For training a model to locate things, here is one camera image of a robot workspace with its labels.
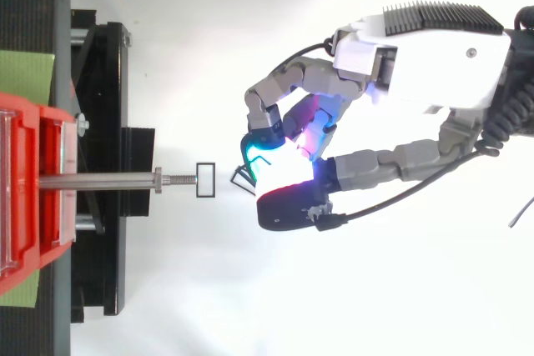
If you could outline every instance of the white background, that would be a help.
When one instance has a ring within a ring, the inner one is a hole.
[[[129,124],[156,128],[154,166],[215,161],[218,179],[216,199],[171,188],[153,194],[149,218],[129,220],[126,307],[116,318],[87,310],[74,355],[534,354],[534,210],[507,227],[534,195],[534,139],[326,233],[260,229],[252,196],[229,183],[244,91],[294,51],[405,1],[73,0],[133,34]],[[448,1],[511,28],[534,0]],[[325,156],[434,138],[443,118],[362,98]],[[335,211],[410,185],[333,196]]]

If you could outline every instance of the coiled cable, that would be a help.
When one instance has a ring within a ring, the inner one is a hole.
[[[510,98],[493,117],[484,124],[482,139],[475,149],[486,156],[496,158],[504,142],[521,128],[522,124],[534,117],[534,82]]]

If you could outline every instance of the black cable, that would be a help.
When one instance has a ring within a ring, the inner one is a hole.
[[[382,203],[378,203],[375,206],[371,206],[370,208],[366,208],[364,210],[360,210],[359,212],[356,212],[356,213],[347,214],[346,217],[345,217],[346,221],[356,220],[357,218],[362,218],[362,217],[367,216],[367,215],[369,215],[371,213],[378,212],[379,210],[382,210],[382,209],[387,208],[387,207],[389,207],[389,206],[391,206],[391,205],[393,205],[395,203],[398,203],[401,200],[404,200],[404,199],[408,198],[409,196],[413,195],[414,193],[417,193],[417,192],[421,191],[423,188],[428,187],[431,183],[434,183],[435,181],[437,181],[438,179],[440,179],[441,177],[443,177],[447,173],[451,172],[452,170],[457,169],[462,164],[465,164],[467,162],[470,162],[474,158],[482,156],[482,154],[483,153],[480,153],[480,152],[476,151],[476,152],[473,152],[473,153],[469,153],[466,156],[463,156],[461,158],[458,158],[454,162],[451,162],[451,163],[447,164],[444,168],[442,168],[437,173],[432,174],[429,178],[421,181],[417,185],[414,185],[410,189],[407,189],[405,192],[399,193],[398,195],[394,196],[393,198],[390,198],[390,199],[388,199],[388,200],[386,200],[386,201],[384,201]]]
[[[521,25],[526,29],[534,29],[534,6],[526,6],[516,15],[514,29],[521,29]]]
[[[306,53],[313,52],[317,49],[324,49],[329,56],[334,57],[334,54],[332,52],[332,38],[327,38],[324,40],[323,43],[316,43],[315,45],[308,46],[307,48],[304,48],[294,55],[290,56],[289,58],[286,58],[282,63],[280,63],[276,68],[271,71],[271,74],[274,73],[277,70],[280,70],[282,67],[286,66],[288,63],[290,63],[295,58],[300,58],[304,56]]]

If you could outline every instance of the black panel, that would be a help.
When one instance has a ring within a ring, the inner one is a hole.
[[[75,29],[90,29],[97,23],[96,10],[71,10],[70,26]]]
[[[73,47],[73,81],[90,129],[80,138],[80,155],[90,173],[152,171],[154,130],[126,128],[128,51],[120,23],[92,26],[83,46]],[[105,315],[124,306],[126,218],[148,215],[149,191],[95,192],[103,232],[80,232],[73,245],[73,322],[83,306],[103,306]],[[78,196],[78,212],[89,212]]]
[[[417,2],[384,8],[385,35],[421,29],[453,29],[501,35],[504,27],[479,6]]]
[[[53,52],[54,0],[0,0],[0,48]]]
[[[153,128],[123,128],[123,169],[133,173],[152,171]],[[148,216],[150,191],[122,191],[121,216]]]

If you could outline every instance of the metal bar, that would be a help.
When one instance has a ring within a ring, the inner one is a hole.
[[[70,45],[71,46],[82,46],[85,42],[85,37],[87,37],[87,29],[77,29],[73,28],[70,30]]]
[[[91,214],[78,214],[76,216],[76,231],[96,231],[97,227]]]
[[[42,176],[41,189],[111,191],[156,188],[155,173],[85,173]]]
[[[155,173],[82,173],[43,175],[39,178],[41,189],[72,189],[75,191],[116,191],[155,189],[162,186],[195,185],[195,175],[161,175],[161,169]]]

